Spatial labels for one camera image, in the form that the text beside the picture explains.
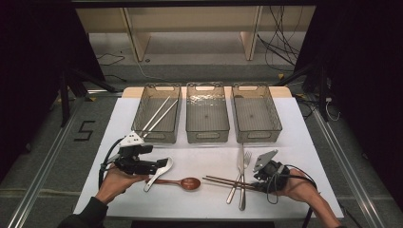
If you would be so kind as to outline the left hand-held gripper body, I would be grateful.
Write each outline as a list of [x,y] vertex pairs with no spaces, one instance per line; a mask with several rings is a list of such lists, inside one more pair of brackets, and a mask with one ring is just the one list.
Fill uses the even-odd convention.
[[137,145],[144,145],[144,139],[135,131],[118,140],[118,153],[112,158],[112,162],[121,171],[128,175],[150,175],[155,174],[158,167],[156,161],[142,161],[136,153]]

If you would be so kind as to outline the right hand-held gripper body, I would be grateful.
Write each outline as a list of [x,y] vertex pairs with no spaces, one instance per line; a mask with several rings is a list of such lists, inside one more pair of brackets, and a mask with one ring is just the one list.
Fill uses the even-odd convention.
[[273,160],[277,153],[275,149],[259,155],[253,167],[254,178],[267,179],[269,193],[282,190],[290,173],[284,164]]

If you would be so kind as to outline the white ceramic spoon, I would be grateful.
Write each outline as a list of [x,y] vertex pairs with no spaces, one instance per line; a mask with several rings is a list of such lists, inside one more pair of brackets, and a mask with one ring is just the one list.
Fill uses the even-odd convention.
[[152,178],[145,184],[144,191],[148,192],[152,184],[158,179],[158,177],[166,173],[172,166],[173,166],[173,159],[168,157],[166,159],[165,166],[158,168],[156,174],[153,175]]

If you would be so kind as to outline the silver fork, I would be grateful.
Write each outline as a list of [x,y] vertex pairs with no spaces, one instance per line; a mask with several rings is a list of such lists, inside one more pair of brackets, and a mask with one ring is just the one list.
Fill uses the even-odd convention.
[[[240,152],[239,152],[239,172],[240,172],[240,182],[244,182],[244,149],[243,144],[240,144]],[[242,184],[240,184],[240,204],[239,209],[241,211],[245,210],[245,189]]]

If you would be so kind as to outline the steel fork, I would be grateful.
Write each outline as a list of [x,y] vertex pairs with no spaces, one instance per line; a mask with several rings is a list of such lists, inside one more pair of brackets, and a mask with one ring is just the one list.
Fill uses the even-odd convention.
[[[252,154],[250,152],[245,152],[244,153],[244,170],[248,167],[250,160],[251,160]],[[236,181],[240,181],[240,174],[237,176]],[[235,195],[237,187],[232,187],[230,190],[230,193],[227,197],[226,203],[230,204],[232,202],[232,199]]]

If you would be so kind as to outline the brown wooden spoon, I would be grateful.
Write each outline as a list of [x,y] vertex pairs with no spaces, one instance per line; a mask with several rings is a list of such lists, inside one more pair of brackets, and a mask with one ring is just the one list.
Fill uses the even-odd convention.
[[201,182],[196,178],[184,178],[182,180],[155,180],[158,184],[177,184],[183,190],[192,191],[201,186]]

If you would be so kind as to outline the smoky transparent plastic bin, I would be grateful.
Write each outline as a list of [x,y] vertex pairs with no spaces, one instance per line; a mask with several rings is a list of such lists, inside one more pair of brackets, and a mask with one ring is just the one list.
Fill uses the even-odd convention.
[[186,124],[189,143],[226,143],[230,130],[221,82],[186,85]]
[[[142,129],[168,96],[170,96],[170,99],[149,127],[151,127],[175,101],[179,101],[144,139]],[[182,88],[179,84],[147,84],[144,87],[131,129],[141,136],[146,143],[175,143],[177,140],[181,107]]]
[[231,100],[238,143],[278,140],[282,124],[268,85],[233,84]]

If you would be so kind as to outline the person's left hand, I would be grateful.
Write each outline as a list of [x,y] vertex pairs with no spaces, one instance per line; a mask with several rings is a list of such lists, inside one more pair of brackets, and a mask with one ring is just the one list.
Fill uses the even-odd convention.
[[107,171],[104,181],[95,195],[95,198],[103,204],[109,204],[132,184],[144,181],[147,178],[147,175],[128,175],[112,165]]

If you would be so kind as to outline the person's right hand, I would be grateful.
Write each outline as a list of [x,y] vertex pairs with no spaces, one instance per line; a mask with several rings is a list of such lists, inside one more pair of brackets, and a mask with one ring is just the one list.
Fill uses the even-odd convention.
[[294,177],[289,178],[283,189],[277,191],[279,196],[285,196],[292,200],[306,202],[309,205],[319,200],[320,194],[316,188],[305,179],[305,175],[301,171],[292,168],[290,174],[294,175]]

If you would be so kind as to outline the white table cover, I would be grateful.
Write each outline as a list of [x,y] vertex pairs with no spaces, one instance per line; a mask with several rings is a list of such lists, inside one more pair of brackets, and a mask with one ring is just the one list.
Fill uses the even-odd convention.
[[[252,153],[250,163],[257,157],[276,149],[274,159],[284,164],[292,164],[310,175],[317,184],[321,196],[325,198],[338,218],[343,214],[336,196],[324,172],[317,151],[302,118],[297,102],[293,98],[274,100],[282,131],[274,143],[248,143],[244,149]],[[94,163],[74,211],[81,212],[89,198],[98,191],[100,164],[112,144],[130,132],[139,100],[120,98],[109,119]],[[226,143],[189,143],[185,132],[185,110],[181,110],[181,120],[177,141],[174,144],[155,145],[151,153],[142,155],[146,161],[156,161],[170,157],[173,166],[163,174],[166,180],[180,180],[186,177],[202,179],[205,176],[233,180],[238,175],[238,153],[240,145],[236,141],[235,128],[231,127]],[[228,186],[206,181],[195,191],[184,191],[178,186],[155,184],[144,191],[144,184],[138,182],[109,204],[107,216],[110,219],[162,219],[162,220],[291,220],[304,219],[308,205],[280,197],[248,191],[246,209],[239,209],[240,196],[236,195],[230,204],[226,202],[230,192]]]

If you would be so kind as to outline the black metal stand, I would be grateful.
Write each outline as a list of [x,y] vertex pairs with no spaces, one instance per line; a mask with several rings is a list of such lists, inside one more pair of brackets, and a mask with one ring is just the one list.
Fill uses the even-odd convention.
[[326,111],[326,99],[328,98],[327,69],[323,64],[312,62],[298,70],[295,70],[289,77],[275,83],[275,86],[286,86],[297,78],[305,76],[302,83],[302,90],[305,93],[318,93],[318,110],[325,122],[329,121]]
[[60,97],[62,101],[62,124],[65,126],[70,117],[68,91],[71,90],[76,98],[84,98],[88,90],[84,81],[89,81],[108,92],[117,93],[118,89],[76,68],[65,69],[59,77]]

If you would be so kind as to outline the black curtain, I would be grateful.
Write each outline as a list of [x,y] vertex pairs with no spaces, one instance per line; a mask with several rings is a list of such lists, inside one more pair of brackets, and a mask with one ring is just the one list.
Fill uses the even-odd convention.
[[105,78],[71,0],[0,0],[0,181],[42,124],[68,68]]
[[403,210],[403,0],[315,0],[297,68],[317,54],[337,107]]

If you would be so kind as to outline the beige wooden shelf unit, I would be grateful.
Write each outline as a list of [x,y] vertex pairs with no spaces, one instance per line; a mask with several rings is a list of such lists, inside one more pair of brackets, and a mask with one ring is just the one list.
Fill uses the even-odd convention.
[[134,58],[144,58],[153,32],[225,32],[240,34],[245,58],[254,57],[258,33],[273,31],[278,24],[284,31],[305,31],[314,6],[256,7],[169,7],[78,9],[87,33],[125,33]]

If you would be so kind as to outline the aluminium floor rail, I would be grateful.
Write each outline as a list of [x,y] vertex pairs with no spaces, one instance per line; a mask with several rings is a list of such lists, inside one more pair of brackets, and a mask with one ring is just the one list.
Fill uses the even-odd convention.
[[335,131],[322,117],[318,107],[313,111],[313,113],[321,133],[330,145],[336,163],[338,164],[343,177],[347,181],[348,186],[355,197],[355,201],[369,226],[371,228],[386,228],[386,222],[382,218],[381,213],[375,204],[376,198],[370,194],[364,185],[363,179],[359,177],[356,168],[348,159],[345,150],[340,144]]
[[55,228],[73,212],[117,99],[72,100],[65,126],[61,104],[51,105],[29,151],[0,182],[0,228]]

